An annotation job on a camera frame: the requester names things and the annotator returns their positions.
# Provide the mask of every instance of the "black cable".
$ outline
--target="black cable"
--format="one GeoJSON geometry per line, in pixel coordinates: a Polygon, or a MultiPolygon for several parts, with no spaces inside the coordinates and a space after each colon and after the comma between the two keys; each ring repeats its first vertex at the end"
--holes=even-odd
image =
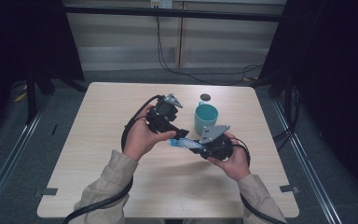
{"type": "MultiPolygon", "coordinates": [[[[230,139],[235,139],[235,140],[238,140],[239,142],[241,142],[243,145],[240,145],[240,144],[232,144],[232,145],[229,145],[229,146],[223,146],[223,147],[212,147],[210,149],[226,149],[226,148],[229,148],[229,147],[241,147],[244,151],[245,151],[245,154],[246,154],[246,159],[248,161],[248,165],[250,166],[250,161],[251,161],[251,156],[249,154],[249,149],[248,147],[243,143],[243,141],[241,141],[239,138],[230,138],[230,139]]],[[[255,214],[255,216],[257,217],[260,217],[270,223],[274,223],[274,224],[285,224],[285,222],[282,222],[274,217],[270,217],[264,213],[261,213],[260,211],[258,211],[257,209],[253,208],[249,203],[248,201],[246,201],[246,199],[242,196],[242,194],[240,193],[240,196],[241,196],[241,200],[242,200],[242,203],[243,205],[249,210],[251,211],[253,214],[255,214]]]]}
{"type": "Polygon", "coordinates": [[[184,73],[184,72],[179,72],[179,71],[173,71],[166,64],[165,59],[164,59],[164,55],[163,55],[163,52],[162,52],[162,44],[161,44],[161,36],[160,36],[160,28],[159,28],[159,17],[158,16],[156,16],[156,22],[157,22],[157,29],[158,29],[158,61],[159,61],[159,64],[161,65],[161,67],[164,70],[166,70],[166,71],[168,71],[170,73],[180,75],[180,76],[191,77],[191,78],[193,78],[193,79],[195,79],[197,81],[200,81],[200,82],[203,82],[203,83],[206,83],[206,84],[209,84],[209,85],[232,86],[232,85],[235,85],[237,83],[242,82],[243,79],[245,78],[245,74],[247,72],[255,70],[257,67],[262,65],[262,64],[250,64],[250,65],[245,66],[241,72],[233,72],[233,73],[214,73],[214,72],[211,72],[211,73],[184,73]],[[208,81],[202,80],[200,78],[194,77],[194,76],[202,76],[202,75],[239,75],[239,74],[242,75],[241,79],[239,79],[237,81],[234,81],[232,83],[228,83],[228,84],[212,83],[212,82],[208,82],[208,81]]]}
{"type": "Polygon", "coordinates": [[[115,195],[115,196],[113,196],[111,198],[105,199],[105,200],[103,200],[101,202],[93,203],[93,204],[90,204],[88,206],[85,206],[85,207],[82,207],[82,208],[76,210],[75,212],[69,214],[65,218],[65,220],[63,221],[62,224],[67,224],[67,223],[69,223],[70,220],[74,219],[75,217],[79,217],[79,216],[81,216],[83,214],[95,211],[97,209],[100,209],[102,207],[107,206],[108,204],[115,203],[118,200],[124,198],[130,192],[130,189],[132,187],[132,183],[133,183],[133,177],[131,178],[131,181],[126,186],[126,188],[124,188],[119,194],[117,194],[117,195],[115,195]]]}
{"type": "Polygon", "coordinates": [[[139,120],[139,119],[151,119],[151,118],[158,118],[158,117],[162,117],[164,115],[156,115],[156,116],[141,116],[139,118],[137,118],[136,120],[139,120]]]}
{"type": "Polygon", "coordinates": [[[287,143],[287,141],[292,137],[293,132],[295,131],[295,127],[297,124],[297,120],[298,120],[298,115],[299,115],[299,109],[300,109],[300,96],[298,94],[298,91],[295,91],[295,98],[293,99],[293,104],[296,106],[296,114],[295,114],[295,118],[293,121],[289,120],[290,126],[283,131],[282,133],[274,136],[274,142],[278,142],[279,140],[283,139],[285,136],[285,140],[283,141],[283,143],[277,148],[278,151],[280,151],[283,146],[287,143]]]}
{"type": "MultiPolygon", "coordinates": [[[[141,106],[141,108],[130,119],[129,123],[124,128],[123,134],[121,135],[121,150],[124,150],[124,146],[126,145],[127,135],[129,133],[132,125],[135,123],[136,120],[140,119],[140,118],[136,118],[136,117],[138,117],[138,115],[142,112],[142,110],[145,109],[145,107],[147,107],[150,104],[150,102],[152,102],[155,99],[160,99],[160,98],[163,98],[163,96],[156,95],[156,96],[153,96],[152,98],[150,98],[148,101],[146,101],[146,103],[144,103],[141,106]]],[[[108,204],[115,203],[118,200],[124,198],[130,192],[130,189],[132,187],[132,183],[133,183],[133,177],[131,178],[130,183],[119,194],[117,194],[117,195],[115,195],[115,196],[113,196],[111,198],[105,199],[103,201],[100,201],[98,203],[93,203],[93,204],[87,205],[85,207],[82,207],[80,209],[77,209],[75,212],[69,214],[65,218],[65,220],[63,221],[62,224],[67,224],[67,223],[69,223],[70,220],[74,219],[75,217],[79,217],[79,216],[84,215],[86,213],[89,213],[89,212],[95,211],[97,209],[103,208],[103,207],[107,206],[108,204]]]]}
{"type": "Polygon", "coordinates": [[[260,217],[270,223],[277,223],[277,224],[286,224],[285,222],[282,222],[274,217],[270,217],[270,216],[267,216],[266,214],[264,213],[261,213],[259,212],[258,210],[256,210],[255,208],[253,208],[249,203],[248,201],[246,201],[245,197],[242,196],[242,194],[240,193],[240,196],[241,196],[241,201],[243,203],[243,205],[249,210],[251,211],[253,214],[255,214],[255,216],[257,217],[260,217]]]}
{"type": "Polygon", "coordinates": [[[15,88],[18,88],[20,86],[24,86],[25,84],[27,84],[26,81],[18,81],[18,82],[15,82],[12,86],[11,86],[11,89],[15,89],[15,88]]]}
{"type": "Polygon", "coordinates": [[[278,78],[280,74],[281,74],[281,70],[277,70],[277,71],[271,73],[268,76],[259,78],[258,80],[256,80],[252,84],[250,84],[249,87],[255,89],[255,88],[259,87],[259,86],[267,85],[268,83],[270,83],[271,80],[273,80],[275,78],[278,78]]]}

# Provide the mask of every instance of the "table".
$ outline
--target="table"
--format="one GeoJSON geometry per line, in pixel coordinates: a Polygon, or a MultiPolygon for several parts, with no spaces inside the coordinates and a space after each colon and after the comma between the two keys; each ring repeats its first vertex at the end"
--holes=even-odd
{"type": "MultiPolygon", "coordinates": [[[[120,138],[128,120],[152,96],[169,93],[184,105],[173,124],[189,130],[191,139],[200,139],[193,127],[200,95],[210,94],[209,104],[219,110],[216,125],[231,126],[228,131],[250,150],[251,172],[261,177],[286,217],[298,216],[293,192],[280,190],[289,183],[254,89],[137,83],[89,86],[48,182],[48,188],[58,189],[57,194],[43,196],[37,214],[66,217],[71,213],[83,189],[99,178],[111,150],[121,150],[120,138]]],[[[220,168],[188,149],[161,142],[141,158],[124,213],[143,218],[242,217],[239,195],[236,182],[220,168]]]]}

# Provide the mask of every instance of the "teal cup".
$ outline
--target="teal cup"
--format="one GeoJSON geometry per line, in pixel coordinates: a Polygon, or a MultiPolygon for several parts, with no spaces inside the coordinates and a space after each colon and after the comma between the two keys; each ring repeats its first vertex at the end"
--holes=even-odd
{"type": "Polygon", "coordinates": [[[196,133],[201,135],[205,126],[214,126],[219,113],[217,109],[212,105],[207,105],[200,102],[196,108],[194,128],[196,133]]]}

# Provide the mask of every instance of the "hand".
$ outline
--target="hand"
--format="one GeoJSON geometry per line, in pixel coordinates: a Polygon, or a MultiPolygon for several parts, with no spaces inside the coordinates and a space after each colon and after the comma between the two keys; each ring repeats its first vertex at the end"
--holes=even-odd
{"type": "MultiPolygon", "coordinates": [[[[236,139],[232,139],[235,138],[232,133],[226,133],[226,136],[231,138],[231,143],[233,145],[238,144],[236,139]]],[[[237,182],[251,173],[249,171],[248,161],[246,160],[246,154],[241,147],[234,147],[232,156],[226,161],[220,161],[212,157],[208,157],[208,161],[220,167],[228,177],[237,182]]]]}
{"type": "Polygon", "coordinates": [[[148,105],[138,115],[135,123],[131,127],[126,139],[126,146],[124,147],[123,154],[127,155],[135,161],[139,161],[144,154],[149,152],[153,146],[161,141],[168,140],[176,136],[175,131],[169,131],[166,133],[153,133],[149,130],[146,124],[147,111],[152,107],[148,105]]]}

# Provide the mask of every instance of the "beige jacket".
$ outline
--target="beige jacket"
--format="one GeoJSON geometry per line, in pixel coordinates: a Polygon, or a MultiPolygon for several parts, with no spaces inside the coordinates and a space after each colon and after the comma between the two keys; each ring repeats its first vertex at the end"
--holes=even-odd
{"type": "MultiPolygon", "coordinates": [[[[130,182],[138,163],[126,155],[113,150],[109,163],[103,169],[99,179],[88,185],[81,196],[80,202],[75,205],[75,210],[92,203],[100,202],[104,199],[113,197],[120,193],[130,182]]],[[[238,182],[241,194],[246,201],[256,210],[285,221],[284,216],[278,205],[269,195],[258,175],[248,175],[238,182]]],[[[129,195],[116,203],[98,209],[83,216],[73,219],[71,224],[91,224],[91,223],[125,223],[123,207],[129,199],[129,195]]],[[[249,210],[244,208],[243,223],[267,223],[256,217],[249,210]]]]}

